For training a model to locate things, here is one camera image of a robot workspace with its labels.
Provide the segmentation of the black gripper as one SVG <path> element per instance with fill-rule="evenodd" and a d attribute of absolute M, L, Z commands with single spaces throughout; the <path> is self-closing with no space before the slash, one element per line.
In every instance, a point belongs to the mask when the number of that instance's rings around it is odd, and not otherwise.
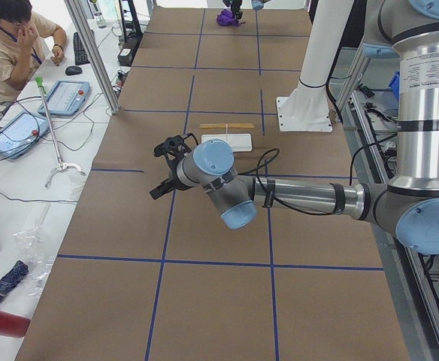
<path fill-rule="evenodd" d="M 150 191 L 150 195 L 154 200 L 159 199 L 174 190 L 184 191 L 189 189 L 189 186 L 179 179 L 177 173 L 177 166 L 188 153 L 189 147 L 181 144 L 159 144 L 154 148 L 153 155 L 155 157 L 165 157 L 166 163 L 169 167 L 168 177 Z"/>
<path fill-rule="evenodd" d="M 236 14 L 238 12 L 241 12 L 241 5 L 243 3 L 242 0 L 231 0 L 230 2 L 231 4 L 229 5 L 229 7 L 233 13 Z"/>

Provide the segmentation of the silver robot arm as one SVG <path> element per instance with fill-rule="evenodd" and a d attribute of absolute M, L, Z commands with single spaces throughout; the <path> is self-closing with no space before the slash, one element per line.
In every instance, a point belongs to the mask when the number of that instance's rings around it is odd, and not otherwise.
<path fill-rule="evenodd" d="M 268 2 L 269 0 L 252 0 L 251 6 L 253 10 L 259 11 L 263 9 L 264 4 Z M 224 0 L 223 3 L 227 8 L 230 8 L 231 12 L 237 13 L 241 11 L 243 0 Z"/>
<path fill-rule="evenodd" d="M 158 199 L 201 187 L 227 227 L 238 229 L 258 205 L 303 214 L 346 214 L 379 226 L 423 255 L 439 254 L 439 1 L 370 1 L 364 53 L 400 59 L 395 173 L 386 184 L 312 184 L 236 171 L 231 147 L 218 138 L 195 148 L 177 135 L 155 147 L 166 159 Z"/>

